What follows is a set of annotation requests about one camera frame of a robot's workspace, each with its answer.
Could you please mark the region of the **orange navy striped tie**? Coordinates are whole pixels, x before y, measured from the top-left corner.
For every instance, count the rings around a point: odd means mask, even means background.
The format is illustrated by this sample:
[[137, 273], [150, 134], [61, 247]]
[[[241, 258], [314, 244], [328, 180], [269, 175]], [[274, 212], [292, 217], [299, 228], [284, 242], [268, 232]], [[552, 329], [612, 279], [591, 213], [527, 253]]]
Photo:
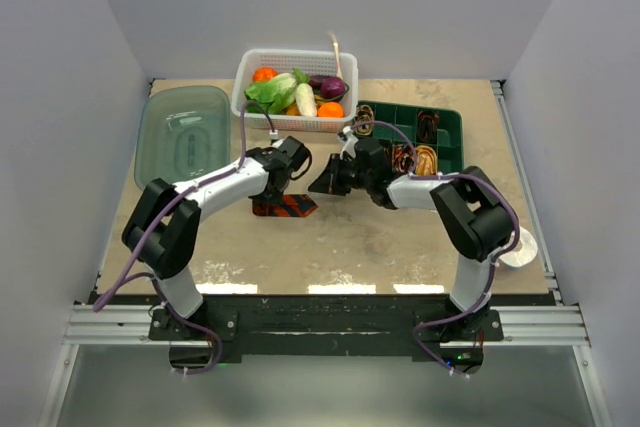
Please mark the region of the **orange navy striped tie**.
[[317, 208], [307, 194], [285, 194], [271, 201], [252, 199], [252, 213], [258, 217], [306, 218]]

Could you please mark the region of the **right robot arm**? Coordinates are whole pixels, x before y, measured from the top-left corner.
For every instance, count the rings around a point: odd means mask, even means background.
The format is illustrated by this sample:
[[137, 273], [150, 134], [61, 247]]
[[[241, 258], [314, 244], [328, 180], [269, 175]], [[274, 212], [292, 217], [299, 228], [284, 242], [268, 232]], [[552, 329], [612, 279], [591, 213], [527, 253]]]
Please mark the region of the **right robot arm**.
[[481, 311], [489, 302], [499, 257], [514, 249], [519, 220], [482, 169], [461, 173], [418, 176], [392, 166], [380, 141], [363, 138], [346, 144], [329, 157], [326, 167], [309, 185], [318, 194], [346, 196], [365, 191], [374, 204], [389, 210], [434, 210], [458, 252], [451, 307], [444, 325], [459, 340], [469, 339], [481, 327]]

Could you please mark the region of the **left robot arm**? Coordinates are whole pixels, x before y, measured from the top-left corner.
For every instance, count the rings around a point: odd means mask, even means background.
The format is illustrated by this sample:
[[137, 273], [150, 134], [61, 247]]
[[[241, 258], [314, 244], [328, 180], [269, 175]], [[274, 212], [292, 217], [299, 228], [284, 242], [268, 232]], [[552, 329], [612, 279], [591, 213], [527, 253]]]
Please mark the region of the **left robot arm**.
[[252, 201], [256, 216], [310, 215], [316, 204], [308, 196], [284, 191], [311, 165], [311, 151], [289, 136], [250, 149], [210, 176], [176, 184], [157, 178], [144, 188], [122, 242], [150, 270], [159, 294], [175, 311], [171, 325], [183, 338], [196, 339], [207, 327], [203, 296], [189, 267], [200, 224], [242, 199]]

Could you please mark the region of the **paper tape roll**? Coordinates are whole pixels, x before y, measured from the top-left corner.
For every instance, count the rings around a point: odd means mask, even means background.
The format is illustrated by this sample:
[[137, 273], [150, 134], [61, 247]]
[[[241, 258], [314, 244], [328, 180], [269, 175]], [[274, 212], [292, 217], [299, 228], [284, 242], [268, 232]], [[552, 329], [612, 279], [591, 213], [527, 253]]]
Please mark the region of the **paper tape roll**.
[[519, 229], [519, 242], [516, 248], [500, 256], [502, 265], [519, 269], [532, 263], [538, 256], [538, 244], [531, 232], [526, 228]]

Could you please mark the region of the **white radish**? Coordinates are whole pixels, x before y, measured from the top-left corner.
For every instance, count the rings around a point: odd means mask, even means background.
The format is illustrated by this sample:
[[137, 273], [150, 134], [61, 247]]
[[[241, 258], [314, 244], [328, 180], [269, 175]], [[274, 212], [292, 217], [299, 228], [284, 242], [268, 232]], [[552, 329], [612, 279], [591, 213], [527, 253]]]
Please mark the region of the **white radish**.
[[316, 117], [317, 105], [312, 87], [307, 83], [301, 83], [295, 90], [295, 103], [301, 116]]

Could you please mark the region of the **green lettuce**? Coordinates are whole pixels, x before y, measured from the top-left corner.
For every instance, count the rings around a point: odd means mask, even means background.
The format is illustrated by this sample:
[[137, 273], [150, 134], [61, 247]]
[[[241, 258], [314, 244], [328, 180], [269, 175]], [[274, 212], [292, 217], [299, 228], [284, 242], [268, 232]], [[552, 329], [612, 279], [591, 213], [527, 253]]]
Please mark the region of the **green lettuce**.
[[266, 82], [253, 82], [244, 91], [248, 100], [259, 103], [269, 114], [279, 114], [295, 100], [298, 80], [293, 73], [279, 74]]

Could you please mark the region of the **orange fruit front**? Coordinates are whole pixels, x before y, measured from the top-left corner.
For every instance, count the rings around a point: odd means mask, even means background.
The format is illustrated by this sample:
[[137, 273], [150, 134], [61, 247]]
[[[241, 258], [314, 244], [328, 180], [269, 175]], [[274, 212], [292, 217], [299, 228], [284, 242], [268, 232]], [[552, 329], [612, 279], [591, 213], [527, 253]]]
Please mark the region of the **orange fruit front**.
[[326, 102], [318, 107], [317, 116], [322, 118], [343, 118], [345, 111], [338, 102]]

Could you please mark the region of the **white perforated basket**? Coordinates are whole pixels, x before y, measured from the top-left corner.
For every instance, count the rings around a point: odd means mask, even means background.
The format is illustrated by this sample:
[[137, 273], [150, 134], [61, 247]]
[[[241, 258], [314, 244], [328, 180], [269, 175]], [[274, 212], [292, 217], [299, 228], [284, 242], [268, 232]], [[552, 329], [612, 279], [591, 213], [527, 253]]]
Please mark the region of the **white perforated basket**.
[[[315, 107], [322, 102], [309, 86], [314, 75], [340, 74], [345, 92], [329, 100], [341, 105], [339, 117], [289, 115], [296, 95]], [[358, 62], [350, 53], [254, 48], [241, 58], [231, 96], [231, 111], [239, 116], [247, 107], [245, 123], [251, 128], [337, 132], [351, 123], [358, 101]]]

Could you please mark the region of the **brown patterned rolled tie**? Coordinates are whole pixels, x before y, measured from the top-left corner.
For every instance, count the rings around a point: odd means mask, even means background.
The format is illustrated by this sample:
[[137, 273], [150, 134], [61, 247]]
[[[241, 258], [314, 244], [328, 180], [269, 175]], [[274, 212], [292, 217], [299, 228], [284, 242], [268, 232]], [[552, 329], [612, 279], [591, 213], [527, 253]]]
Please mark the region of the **brown patterned rolled tie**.
[[372, 134], [375, 120], [374, 109], [368, 104], [358, 105], [354, 117], [354, 131], [359, 136], [368, 137]]

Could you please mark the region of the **red patterned rolled tie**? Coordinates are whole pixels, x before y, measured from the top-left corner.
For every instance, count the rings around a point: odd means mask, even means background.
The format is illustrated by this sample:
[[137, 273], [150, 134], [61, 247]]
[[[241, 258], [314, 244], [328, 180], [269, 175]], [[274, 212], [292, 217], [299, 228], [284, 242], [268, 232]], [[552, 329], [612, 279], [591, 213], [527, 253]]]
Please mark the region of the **red patterned rolled tie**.
[[392, 168], [401, 174], [406, 174], [414, 167], [414, 156], [409, 146], [402, 143], [393, 143], [390, 148]]

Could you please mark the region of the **purple onion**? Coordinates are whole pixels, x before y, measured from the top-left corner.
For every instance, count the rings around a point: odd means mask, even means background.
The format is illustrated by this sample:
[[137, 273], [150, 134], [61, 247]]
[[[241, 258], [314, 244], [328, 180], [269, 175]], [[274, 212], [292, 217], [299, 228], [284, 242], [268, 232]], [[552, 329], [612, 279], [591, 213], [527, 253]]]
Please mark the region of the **purple onion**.
[[346, 84], [337, 76], [326, 78], [320, 86], [320, 95], [325, 100], [341, 98], [346, 92]]

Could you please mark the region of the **orange pepper back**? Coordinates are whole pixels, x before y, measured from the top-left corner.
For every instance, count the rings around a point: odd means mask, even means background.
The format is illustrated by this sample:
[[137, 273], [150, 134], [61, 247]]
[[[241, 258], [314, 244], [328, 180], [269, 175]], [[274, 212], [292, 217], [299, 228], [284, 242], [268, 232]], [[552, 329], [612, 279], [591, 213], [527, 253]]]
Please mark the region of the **orange pepper back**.
[[266, 82], [269, 81], [271, 79], [273, 79], [274, 77], [276, 77], [279, 74], [279, 72], [272, 68], [272, 67], [260, 67], [258, 69], [256, 69], [254, 71], [253, 74], [253, 81], [254, 82]]

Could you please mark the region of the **garlic stalk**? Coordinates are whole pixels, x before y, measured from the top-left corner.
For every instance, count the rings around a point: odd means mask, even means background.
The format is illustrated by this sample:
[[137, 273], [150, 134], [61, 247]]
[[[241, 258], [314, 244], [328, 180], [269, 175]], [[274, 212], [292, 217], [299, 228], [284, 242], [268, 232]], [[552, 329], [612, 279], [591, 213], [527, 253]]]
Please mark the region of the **garlic stalk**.
[[332, 31], [328, 31], [327, 35], [329, 36], [332, 43], [332, 47], [333, 47], [335, 63], [336, 63], [336, 76], [340, 79], [343, 79], [342, 64], [341, 64], [341, 58], [340, 58], [340, 47], [339, 47], [338, 39], [335, 33]]

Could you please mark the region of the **gold rolled tie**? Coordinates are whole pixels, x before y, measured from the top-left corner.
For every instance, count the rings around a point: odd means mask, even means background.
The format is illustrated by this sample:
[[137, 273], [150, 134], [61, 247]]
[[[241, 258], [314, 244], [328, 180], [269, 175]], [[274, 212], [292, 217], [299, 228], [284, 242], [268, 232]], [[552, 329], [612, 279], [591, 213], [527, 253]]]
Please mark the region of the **gold rolled tie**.
[[436, 150], [429, 145], [418, 145], [418, 164], [415, 173], [419, 176], [432, 176], [438, 173], [438, 157]]

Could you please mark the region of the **clear teal plastic container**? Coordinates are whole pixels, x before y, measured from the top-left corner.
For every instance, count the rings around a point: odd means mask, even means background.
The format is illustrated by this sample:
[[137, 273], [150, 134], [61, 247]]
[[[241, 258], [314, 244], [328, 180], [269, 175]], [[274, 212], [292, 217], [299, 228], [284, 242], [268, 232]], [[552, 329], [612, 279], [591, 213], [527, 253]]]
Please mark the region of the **clear teal plastic container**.
[[174, 87], [143, 107], [134, 161], [139, 189], [156, 178], [173, 184], [230, 163], [230, 103], [218, 87]]

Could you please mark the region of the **black orange rolled tie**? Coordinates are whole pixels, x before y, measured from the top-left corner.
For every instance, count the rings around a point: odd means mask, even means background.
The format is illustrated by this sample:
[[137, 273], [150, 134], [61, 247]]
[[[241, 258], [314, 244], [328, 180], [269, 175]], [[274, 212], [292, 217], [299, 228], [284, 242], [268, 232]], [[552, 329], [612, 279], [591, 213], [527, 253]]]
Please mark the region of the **black orange rolled tie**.
[[420, 110], [417, 115], [416, 139], [422, 143], [437, 143], [440, 116], [436, 111]]

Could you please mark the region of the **green compartment tray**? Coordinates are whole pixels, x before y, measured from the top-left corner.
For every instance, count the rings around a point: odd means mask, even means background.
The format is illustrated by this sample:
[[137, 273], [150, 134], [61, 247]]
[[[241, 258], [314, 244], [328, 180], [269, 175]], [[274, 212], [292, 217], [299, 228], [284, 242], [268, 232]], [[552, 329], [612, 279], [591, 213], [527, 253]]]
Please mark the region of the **green compartment tray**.
[[[378, 101], [361, 101], [358, 105], [368, 104], [374, 109], [375, 120], [371, 138], [379, 140], [384, 147], [393, 143], [429, 145], [436, 150], [438, 172], [444, 174], [459, 172], [464, 168], [462, 117], [454, 110], [393, 104]], [[437, 143], [422, 143], [416, 139], [417, 115], [420, 110], [439, 113]]]

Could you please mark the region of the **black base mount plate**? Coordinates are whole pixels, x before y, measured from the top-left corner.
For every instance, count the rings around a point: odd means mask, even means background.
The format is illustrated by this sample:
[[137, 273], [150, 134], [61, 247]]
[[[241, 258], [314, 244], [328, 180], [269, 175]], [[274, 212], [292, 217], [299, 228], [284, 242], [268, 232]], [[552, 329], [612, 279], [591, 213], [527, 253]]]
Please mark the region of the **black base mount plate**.
[[497, 310], [453, 321], [454, 305], [436, 295], [207, 295], [189, 325], [165, 308], [149, 337], [171, 345], [175, 366], [199, 366], [209, 347], [225, 362], [249, 355], [394, 356], [427, 361], [428, 350], [455, 367], [479, 366], [487, 342], [503, 340]]

